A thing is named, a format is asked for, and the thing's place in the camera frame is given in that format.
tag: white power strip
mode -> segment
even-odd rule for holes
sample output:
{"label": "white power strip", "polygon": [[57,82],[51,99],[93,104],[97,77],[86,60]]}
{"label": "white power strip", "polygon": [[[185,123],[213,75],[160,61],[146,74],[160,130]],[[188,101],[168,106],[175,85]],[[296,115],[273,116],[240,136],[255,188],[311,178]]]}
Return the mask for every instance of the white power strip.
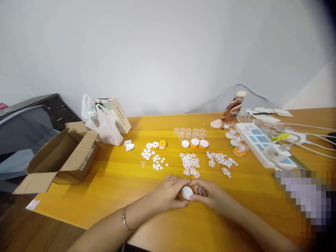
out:
{"label": "white power strip", "polygon": [[[271,141],[255,124],[237,123],[235,129],[265,168],[277,169],[276,165],[263,153],[264,148],[270,145]],[[283,166],[285,170],[292,170],[297,167],[289,158],[280,161],[279,165]]]}

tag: cardboard box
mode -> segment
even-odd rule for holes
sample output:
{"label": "cardboard box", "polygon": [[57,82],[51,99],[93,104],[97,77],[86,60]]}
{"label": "cardboard box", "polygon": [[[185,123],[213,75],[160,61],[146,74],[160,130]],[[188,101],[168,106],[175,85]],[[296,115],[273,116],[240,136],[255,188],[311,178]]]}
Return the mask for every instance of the cardboard box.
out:
{"label": "cardboard box", "polygon": [[14,194],[47,192],[51,183],[77,184],[84,180],[98,152],[98,133],[84,122],[65,124],[66,129],[50,139],[32,158],[27,177]]}
{"label": "cardboard box", "polygon": [[121,134],[127,134],[129,132],[132,126],[125,116],[124,110],[116,97],[107,99],[95,99],[95,103],[100,104],[113,112],[116,121],[115,125],[117,126]]}

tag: plastic bottle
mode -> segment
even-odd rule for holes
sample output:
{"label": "plastic bottle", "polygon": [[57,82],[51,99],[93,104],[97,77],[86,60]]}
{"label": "plastic bottle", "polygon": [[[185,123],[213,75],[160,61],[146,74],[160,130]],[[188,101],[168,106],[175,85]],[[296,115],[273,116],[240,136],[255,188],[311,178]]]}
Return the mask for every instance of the plastic bottle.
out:
{"label": "plastic bottle", "polygon": [[9,111],[12,111],[12,109],[10,107],[8,107],[5,103],[0,102],[0,111],[2,113],[7,113]]}
{"label": "plastic bottle", "polygon": [[99,127],[100,126],[100,123],[99,123],[99,120],[98,120],[98,113],[96,110],[90,110],[88,112],[88,115],[91,117],[91,120],[94,122],[94,124]]}
{"label": "plastic bottle", "polygon": [[242,101],[246,96],[245,91],[238,91],[236,96],[233,98],[233,101],[226,108],[222,120],[227,123],[231,123],[236,119],[241,107]]}

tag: dark floor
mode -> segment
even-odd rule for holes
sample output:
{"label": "dark floor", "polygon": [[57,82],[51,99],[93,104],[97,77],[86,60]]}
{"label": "dark floor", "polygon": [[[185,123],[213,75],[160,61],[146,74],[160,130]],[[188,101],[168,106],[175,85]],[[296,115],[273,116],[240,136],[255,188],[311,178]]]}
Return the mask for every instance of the dark floor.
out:
{"label": "dark floor", "polygon": [[[85,230],[26,210],[25,207],[33,198],[26,195],[0,194],[0,251],[67,251]],[[145,250],[126,245],[125,251]]]}

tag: silver bracelet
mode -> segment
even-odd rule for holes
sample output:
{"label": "silver bracelet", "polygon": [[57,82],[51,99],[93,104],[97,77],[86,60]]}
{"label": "silver bracelet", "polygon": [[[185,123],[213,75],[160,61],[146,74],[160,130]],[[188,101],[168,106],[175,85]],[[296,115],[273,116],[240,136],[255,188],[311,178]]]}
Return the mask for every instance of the silver bracelet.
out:
{"label": "silver bracelet", "polygon": [[126,228],[126,230],[128,231],[128,232],[133,232],[135,229],[133,229],[133,230],[130,230],[128,227],[127,227],[127,225],[126,225],[126,221],[125,221],[125,212],[126,212],[126,208],[128,207],[129,205],[127,205],[126,207],[125,207],[125,209],[124,209],[124,213],[122,214],[122,219],[124,220],[124,226],[125,226],[125,228]]}

